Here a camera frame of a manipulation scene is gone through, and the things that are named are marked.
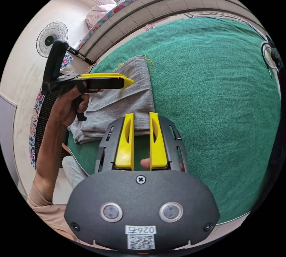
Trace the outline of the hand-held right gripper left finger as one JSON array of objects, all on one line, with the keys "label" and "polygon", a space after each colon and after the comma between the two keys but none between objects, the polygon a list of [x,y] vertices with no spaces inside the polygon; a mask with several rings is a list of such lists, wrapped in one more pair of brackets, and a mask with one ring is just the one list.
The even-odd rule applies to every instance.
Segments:
[{"label": "hand-held right gripper left finger", "polygon": [[117,147],[115,166],[120,169],[134,170],[134,114],[126,114]]}]

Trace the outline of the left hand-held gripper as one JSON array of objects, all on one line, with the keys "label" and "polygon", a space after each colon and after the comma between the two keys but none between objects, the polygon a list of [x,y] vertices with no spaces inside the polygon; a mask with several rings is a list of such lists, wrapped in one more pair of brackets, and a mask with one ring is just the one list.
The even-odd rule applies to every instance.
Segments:
[{"label": "left hand-held gripper", "polygon": [[49,119],[51,121],[86,121],[84,112],[87,110],[88,100],[83,96],[96,93],[101,89],[122,89],[134,84],[134,80],[120,73],[44,73],[42,94],[50,95],[60,91]]}]

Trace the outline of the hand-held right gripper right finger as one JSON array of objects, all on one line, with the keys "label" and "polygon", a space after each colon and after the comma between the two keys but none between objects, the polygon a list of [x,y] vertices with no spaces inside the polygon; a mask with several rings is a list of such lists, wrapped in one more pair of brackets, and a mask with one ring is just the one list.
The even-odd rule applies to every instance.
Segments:
[{"label": "hand-held right gripper right finger", "polygon": [[150,112],[150,170],[167,167],[163,134],[157,113]]}]

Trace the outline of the person's right hand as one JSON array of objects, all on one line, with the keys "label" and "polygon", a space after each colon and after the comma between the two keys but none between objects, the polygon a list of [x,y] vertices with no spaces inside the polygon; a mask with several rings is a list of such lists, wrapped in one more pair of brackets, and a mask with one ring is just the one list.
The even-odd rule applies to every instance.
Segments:
[{"label": "person's right hand", "polygon": [[[146,159],[142,159],[140,161],[140,165],[144,168],[144,169],[147,169],[147,170],[150,170],[150,158],[146,158]],[[181,171],[185,171],[185,168],[184,168],[184,165],[182,162],[180,162],[180,169]]]}]

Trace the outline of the person's left hand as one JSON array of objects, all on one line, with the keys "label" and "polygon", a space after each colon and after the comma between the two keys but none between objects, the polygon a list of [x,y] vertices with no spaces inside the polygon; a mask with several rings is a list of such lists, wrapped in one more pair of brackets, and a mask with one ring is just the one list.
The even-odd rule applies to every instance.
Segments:
[{"label": "person's left hand", "polygon": [[70,126],[77,113],[84,113],[87,110],[89,99],[90,95],[81,94],[77,87],[61,92],[52,107],[47,126],[52,128]]}]

